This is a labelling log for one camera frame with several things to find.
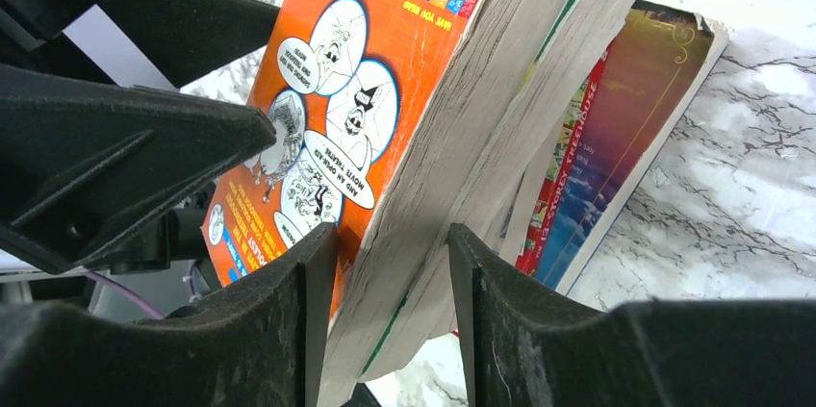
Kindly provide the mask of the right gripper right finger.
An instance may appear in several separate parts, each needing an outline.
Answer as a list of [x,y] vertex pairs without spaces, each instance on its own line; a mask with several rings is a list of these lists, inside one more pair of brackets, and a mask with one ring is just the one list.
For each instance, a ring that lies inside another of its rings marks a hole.
[[598,311],[448,231],[472,406],[811,406],[815,303],[648,300]]

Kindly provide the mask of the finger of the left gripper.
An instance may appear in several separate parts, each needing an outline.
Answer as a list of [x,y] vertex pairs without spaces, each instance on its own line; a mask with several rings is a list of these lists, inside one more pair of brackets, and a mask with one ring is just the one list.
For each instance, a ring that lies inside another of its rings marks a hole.
[[51,274],[112,253],[271,147],[252,107],[1,69],[1,247]]
[[66,30],[98,6],[176,88],[267,44],[278,7],[257,0],[1,0],[1,62],[110,84]]

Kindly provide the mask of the orange treehouse book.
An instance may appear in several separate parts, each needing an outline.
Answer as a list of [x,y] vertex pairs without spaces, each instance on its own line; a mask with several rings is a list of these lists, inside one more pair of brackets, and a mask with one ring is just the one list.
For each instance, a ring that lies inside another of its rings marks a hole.
[[576,0],[284,0],[248,104],[277,141],[224,174],[202,226],[223,285],[323,223],[339,236],[319,334],[339,406],[391,332],[484,139]]

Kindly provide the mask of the green treehouse book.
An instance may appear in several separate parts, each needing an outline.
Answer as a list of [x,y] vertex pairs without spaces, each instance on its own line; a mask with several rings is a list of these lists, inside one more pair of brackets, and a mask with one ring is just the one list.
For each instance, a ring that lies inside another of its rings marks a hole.
[[370,242],[377,338],[357,379],[403,368],[453,323],[446,231],[488,231],[634,0],[488,0]]

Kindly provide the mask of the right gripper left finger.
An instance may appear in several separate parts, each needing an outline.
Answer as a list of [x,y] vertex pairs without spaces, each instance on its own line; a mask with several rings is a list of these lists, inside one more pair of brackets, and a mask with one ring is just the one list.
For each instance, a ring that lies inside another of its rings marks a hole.
[[62,302],[1,309],[5,406],[314,406],[338,232],[163,319],[118,323]]

